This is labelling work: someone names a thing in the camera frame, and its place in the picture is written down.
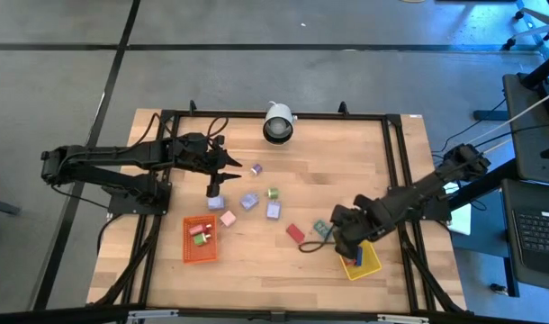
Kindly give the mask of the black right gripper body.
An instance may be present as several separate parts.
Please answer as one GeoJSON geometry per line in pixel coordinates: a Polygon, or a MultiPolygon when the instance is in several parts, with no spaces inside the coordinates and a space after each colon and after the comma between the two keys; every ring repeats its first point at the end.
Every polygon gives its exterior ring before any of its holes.
{"type": "Polygon", "coordinates": [[[362,209],[337,204],[330,221],[334,225],[333,238],[340,245],[354,245],[362,240],[378,240],[377,209],[372,204],[362,209]]]}

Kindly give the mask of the silver aluminium bracket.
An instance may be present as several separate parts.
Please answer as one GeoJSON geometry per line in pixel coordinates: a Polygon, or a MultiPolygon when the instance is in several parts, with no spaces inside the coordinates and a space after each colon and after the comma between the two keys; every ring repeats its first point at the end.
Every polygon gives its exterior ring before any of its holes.
{"type": "Polygon", "coordinates": [[[378,314],[377,321],[389,324],[430,324],[428,318],[395,314],[378,314]]]}
{"type": "Polygon", "coordinates": [[[133,310],[128,313],[127,320],[140,322],[142,320],[172,318],[179,315],[179,310],[133,310]]]}

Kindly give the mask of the dark desk with laptop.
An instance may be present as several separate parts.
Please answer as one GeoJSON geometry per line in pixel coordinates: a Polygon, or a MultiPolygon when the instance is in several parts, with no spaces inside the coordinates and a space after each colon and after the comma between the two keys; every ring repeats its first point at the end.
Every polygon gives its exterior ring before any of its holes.
{"type": "Polygon", "coordinates": [[[549,212],[549,185],[530,184],[504,180],[501,183],[502,201],[510,256],[514,262],[514,273],[518,281],[549,289],[549,274],[525,267],[518,250],[518,241],[514,229],[512,212],[514,210],[536,210],[549,212]]]}

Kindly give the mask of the black diagonal pole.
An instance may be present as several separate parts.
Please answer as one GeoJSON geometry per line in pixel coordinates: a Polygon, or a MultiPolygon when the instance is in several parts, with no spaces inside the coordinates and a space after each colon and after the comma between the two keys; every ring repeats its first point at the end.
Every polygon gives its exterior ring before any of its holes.
{"type": "Polygon", "coordinates": [[[528,89],[535,88],[549,77],[549,59],[533,70],[530,74],[524,76],[520,83],[528,89]]]}

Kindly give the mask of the black side desk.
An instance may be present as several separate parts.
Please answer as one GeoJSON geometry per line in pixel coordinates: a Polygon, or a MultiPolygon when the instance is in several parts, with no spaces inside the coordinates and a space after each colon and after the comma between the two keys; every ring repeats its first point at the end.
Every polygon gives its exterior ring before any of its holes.
{"type": "MultiPolygon", "coordinates": [[[[509,118],[522,113],[542,99],[536,90],[524,87],[517,75],[507,74],[502,78],[502,82],[509,118]]],[[[548,123],[549,115],[544,103],[540,103],[510,123],[513,131],[526,128],[512,134],[517,174],[523,180],[549,184],[549,158],[541,157],[541,153],[549,149],[548,123]]]]}

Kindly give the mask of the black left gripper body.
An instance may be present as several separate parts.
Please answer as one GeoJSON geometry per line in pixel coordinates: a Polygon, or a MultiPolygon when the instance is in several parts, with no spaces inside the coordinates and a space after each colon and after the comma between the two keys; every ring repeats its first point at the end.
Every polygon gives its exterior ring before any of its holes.
{"type": "Polygon", "coordinates": [[[200,132],[189,132],[179,139],[183,145],[179,157],[184,162],[184,169],[209,176],[206,196],[218,196],[221,183],[219,171],[225,167],[225,149],[222,147],[225,137],[207,137],[200,132]]]}

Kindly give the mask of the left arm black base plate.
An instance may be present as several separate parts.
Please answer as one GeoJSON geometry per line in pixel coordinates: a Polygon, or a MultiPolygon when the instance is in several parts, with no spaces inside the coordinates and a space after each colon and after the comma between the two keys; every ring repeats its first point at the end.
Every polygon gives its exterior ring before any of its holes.
{"type": "Polygon", "coordinates": [[[112,193],[107,211],[112,214],[164,215],[168,211],[171,183],[157,183],[157,195],[143,199],[130,193],[112,193]]]}

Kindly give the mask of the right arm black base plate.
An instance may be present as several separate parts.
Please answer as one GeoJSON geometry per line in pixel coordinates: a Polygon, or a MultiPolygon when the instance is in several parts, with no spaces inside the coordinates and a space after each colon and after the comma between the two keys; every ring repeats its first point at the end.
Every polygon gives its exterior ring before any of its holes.
{"type": "Polygon", "coordinates": [[[443,188],[419,195],[410,186],[394,187],[385,196],[390,209],[408,221],[450,221],[449,194],[443,188]]]}

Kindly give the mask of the black laptop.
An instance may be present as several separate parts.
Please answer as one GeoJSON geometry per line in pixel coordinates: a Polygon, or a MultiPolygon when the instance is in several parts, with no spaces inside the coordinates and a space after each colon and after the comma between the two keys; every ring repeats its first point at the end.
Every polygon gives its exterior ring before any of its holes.
{"type": "Polygon", "coordinates": [[[549,211],[514,210],[512,217],[523,265],[549,275],[549,211]]]}

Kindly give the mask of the office chair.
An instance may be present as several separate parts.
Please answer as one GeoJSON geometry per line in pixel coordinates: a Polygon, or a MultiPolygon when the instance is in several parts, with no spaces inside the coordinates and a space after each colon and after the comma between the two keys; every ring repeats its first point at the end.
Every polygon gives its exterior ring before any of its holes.
{"type": "Polygon", "coordinates": [[[517,40],[526,36],[538,36],[543,35],[542,41],[549,41],[549,13],[542,13],[540,11],[531,9],[524,4],[519,4],[518,10],[515,12],[513,19],[515,21],[523,20],[526,18],[533,18],[540,22],[541,25],[536,26],[532,22],[527,24],[528,30],[513,34],[506,40],[502,48],[504,50],[510,50],[517,44],[517,40]]]}

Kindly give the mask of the yellow plastic basket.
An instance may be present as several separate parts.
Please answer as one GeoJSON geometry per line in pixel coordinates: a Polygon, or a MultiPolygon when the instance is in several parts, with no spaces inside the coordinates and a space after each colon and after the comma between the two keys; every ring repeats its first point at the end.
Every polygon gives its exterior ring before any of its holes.
{"type": "Polygon", "coordinates": [[[365,240],[361,242],[359,247],[363,248],[363,262],[361,266],[346,266],[343,261],[343,256],[340,258],[346,276],[350,281],[355,281],[365,276],[376,273],[382,269],[382,264],[374,251],[371,242],[365,240]]]}

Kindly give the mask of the black metal table frame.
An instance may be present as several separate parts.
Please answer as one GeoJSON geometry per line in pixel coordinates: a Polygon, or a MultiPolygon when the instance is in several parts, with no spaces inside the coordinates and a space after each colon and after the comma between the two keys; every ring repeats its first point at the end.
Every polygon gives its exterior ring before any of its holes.
{"type": "Polygon", "coordinates": [[[268,143],[264,118],[231,112],[226,148],[242,165],[240,175],[220,191],[237,217],[218,226],[218,258],[200,264],[183,261],[183,219],[207,213],[205,175],[174,170],[173,191],[161,222],[154,255],[138,269],[130,291],[133,301],[181,311],[219,309],[305,311],[328,319],[353,312],[407,313],[408,290],[399,237],[375,244],[382,269],[350,281],[332,247],[303,254],[286,233],[295,224],[315,239],[313,224],[327,220],[334,206],[356,195],[384,195],[388,188],[432,170],[422,118],[405,115],[400,125],[368,114],[303,113],[289,142],[268,143]],[[263,171],[253,175],[251,167],[263,171]],[[271,200],[267,190],[279,197],[271,200]],[[239,200],[257,194],[259,204],[245,211],[239,200]],[[269,202],[282,205],[279,220],[266,217],[269,202]]]}

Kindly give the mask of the black desk foot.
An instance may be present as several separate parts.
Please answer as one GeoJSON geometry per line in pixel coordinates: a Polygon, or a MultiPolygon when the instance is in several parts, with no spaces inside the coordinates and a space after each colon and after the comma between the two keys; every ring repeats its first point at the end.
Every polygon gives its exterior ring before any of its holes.
{"type": "Polygon", "coordinates": [[[473,112],[472,117],[476,121],[504,122],[509,119],[509,113],[497,110],[477,110],[473,112]]]}

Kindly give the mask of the white sheet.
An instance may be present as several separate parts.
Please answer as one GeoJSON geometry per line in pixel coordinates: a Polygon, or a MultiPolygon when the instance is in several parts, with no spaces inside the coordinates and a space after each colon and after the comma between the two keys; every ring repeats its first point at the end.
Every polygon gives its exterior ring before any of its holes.
{"type": "Polygon", "coordinates": [[[451,211],[451,220],[446,224],[452,232],[470,235],[471,234],[472,206],[466,204],[456,210],[451,211]]]}

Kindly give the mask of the orange plastic basket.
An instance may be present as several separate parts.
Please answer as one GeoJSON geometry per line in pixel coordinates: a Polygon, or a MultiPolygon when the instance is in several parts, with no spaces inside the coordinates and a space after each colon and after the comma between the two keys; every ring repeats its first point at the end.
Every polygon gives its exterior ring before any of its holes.
{"type": "Polygon", "coordinates": [[[216,261],[218,258],[218,227],[216,216],[207,214],[203,216],[187,217],[183,219],[183,261],[185,264],[200,264],[216,261]],[[210,241],[203,246],[194,244],[193,236],[189,229],[198,224],[211,224],[210,241]]]}

